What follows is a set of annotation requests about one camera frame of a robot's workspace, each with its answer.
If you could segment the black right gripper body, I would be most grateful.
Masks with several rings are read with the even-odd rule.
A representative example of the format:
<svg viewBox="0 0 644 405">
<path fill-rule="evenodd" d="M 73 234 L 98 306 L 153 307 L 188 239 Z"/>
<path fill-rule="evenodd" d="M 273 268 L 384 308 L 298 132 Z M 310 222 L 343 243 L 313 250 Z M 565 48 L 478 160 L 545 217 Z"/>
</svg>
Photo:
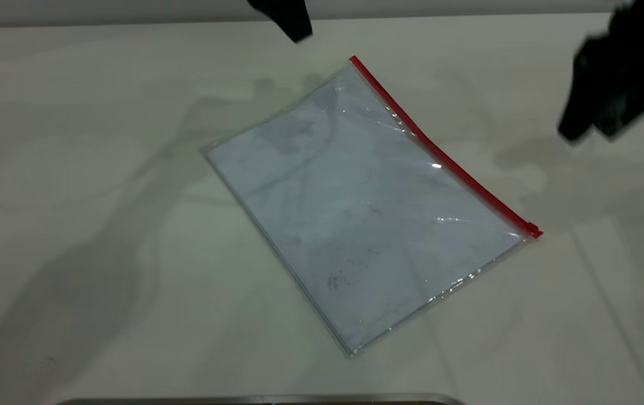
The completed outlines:
<svg viewBox="0 0 644 405">
<path fill-rule="evenodd" d="M 585 39 L 574 56 L 572 97 L 598 102 L 595 118 L 614 102 L 644 107 L 644 1 L 617 8 L 607 33 Z"/>
</svg>

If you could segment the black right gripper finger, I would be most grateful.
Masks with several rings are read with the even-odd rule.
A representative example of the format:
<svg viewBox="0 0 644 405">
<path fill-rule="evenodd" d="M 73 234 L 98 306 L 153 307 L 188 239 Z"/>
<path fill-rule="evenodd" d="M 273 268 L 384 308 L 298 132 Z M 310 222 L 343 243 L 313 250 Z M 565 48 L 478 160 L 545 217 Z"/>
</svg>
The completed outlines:
<svg viewBox="0 0 644 405">
<path fill-rule="evenodd" d="M 557 131 L 566 142 L 578 142 L 592 126 L 598 102 L 589 98 L 569 97 Z"/>
<path fill-rule="evenodd" d="M 616 139 L 643 113 L 644 107 L 637 103 L 610 103 L 602 110 L 602 113 L 594 118 L 593 126 L 606 139 Z"/>
</svg>

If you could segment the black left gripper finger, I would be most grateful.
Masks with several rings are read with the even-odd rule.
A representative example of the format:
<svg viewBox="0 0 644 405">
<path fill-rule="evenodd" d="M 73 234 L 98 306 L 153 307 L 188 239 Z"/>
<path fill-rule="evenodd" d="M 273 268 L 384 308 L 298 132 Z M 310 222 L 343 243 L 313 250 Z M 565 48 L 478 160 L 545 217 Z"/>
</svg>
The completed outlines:
<svg viewBox="0 0 644 405">
<path fill-rule="evenodd" d="M 313 35 L 305 1 L 247 1 L 250 7 L 267 16 L 294 43 L 301 43 Z"/>
</svg>

